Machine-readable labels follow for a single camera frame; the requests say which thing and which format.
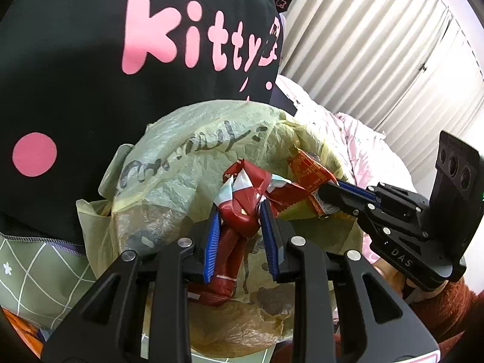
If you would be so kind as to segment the red gold snack wrapper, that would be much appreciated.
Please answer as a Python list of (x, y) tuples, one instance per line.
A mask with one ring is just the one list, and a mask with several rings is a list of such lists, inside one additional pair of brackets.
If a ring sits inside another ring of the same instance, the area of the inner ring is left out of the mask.
[(337, 178), (327, 168), (297, 147), (291, 150), (291, 157), (287, 159), (287, 162), (297, 184), (309, 192), (309, 204), (318, 217), (329, 216), (340, 210), (338, 207), (324, 202), (318, 193), (322, 185), (338, 184)]

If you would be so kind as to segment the dark red candy wrapper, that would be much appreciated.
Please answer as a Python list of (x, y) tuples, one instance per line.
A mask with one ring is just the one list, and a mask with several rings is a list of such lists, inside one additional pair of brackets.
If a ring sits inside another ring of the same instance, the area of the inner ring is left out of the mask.
[(223, 175), (213, 203), (220, 211), (221, 232), (214, 274), (207, 284), (191, 283), (189, 299), (208, 306), (228, 302), (235, 290), (240, 265), (250, 239), (260, 229), (259, 204), (269, 201), (273, 214), (309, 196), (302, 186), (239, 159)]

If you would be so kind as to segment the pink floral bedsheet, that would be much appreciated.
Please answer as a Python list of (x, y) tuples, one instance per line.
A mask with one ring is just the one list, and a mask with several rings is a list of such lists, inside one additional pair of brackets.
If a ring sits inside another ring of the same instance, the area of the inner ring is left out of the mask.
[(325, 163), (328, 170), (340, 171), (343, 178), (360, 188), (384, 183), (416, 190), (407, 166), (391, 150), (384, 134), (347, 114), (329, 112), (283, 75), (278, 75), (276, 85), (294, 105), (295, 119), (326, 141), (335, 160)]

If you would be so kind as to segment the brown right sleeve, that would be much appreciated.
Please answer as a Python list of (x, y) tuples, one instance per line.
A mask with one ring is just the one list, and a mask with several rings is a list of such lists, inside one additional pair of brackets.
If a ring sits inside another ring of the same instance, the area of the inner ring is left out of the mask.
[(483, 292), (474, 293), (463, 280), (447, 283), (435, 297), (409, 306), (438, 342), (441, 356), (465, 334), (479, 333), (483, 324)]

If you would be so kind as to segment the white window blinds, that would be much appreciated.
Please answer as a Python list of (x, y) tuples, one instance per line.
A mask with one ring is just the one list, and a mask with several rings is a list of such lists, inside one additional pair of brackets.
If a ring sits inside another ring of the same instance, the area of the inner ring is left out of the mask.
[(441, 131), (483, 105), (483, 68), (445, 0), (293, 0), (281, 73), (331, 112), (385, 134), (414, 182)]

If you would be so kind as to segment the green checkered tablecloth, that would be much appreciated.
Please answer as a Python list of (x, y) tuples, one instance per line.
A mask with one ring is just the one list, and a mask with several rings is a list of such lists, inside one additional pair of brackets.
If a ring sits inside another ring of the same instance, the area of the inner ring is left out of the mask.
[(1, 236), (1, 306), (33, 325), (57, 328), (95, 281), (75, 246)]

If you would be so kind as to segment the black Hello Kitty pillow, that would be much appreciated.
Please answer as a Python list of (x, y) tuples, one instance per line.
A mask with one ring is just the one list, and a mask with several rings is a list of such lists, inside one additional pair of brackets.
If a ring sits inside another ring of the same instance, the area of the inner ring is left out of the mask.
[(1, 0), (1, 233), (84, 239), (115, 151), (177, 108), (267, 103), (291, 0)]

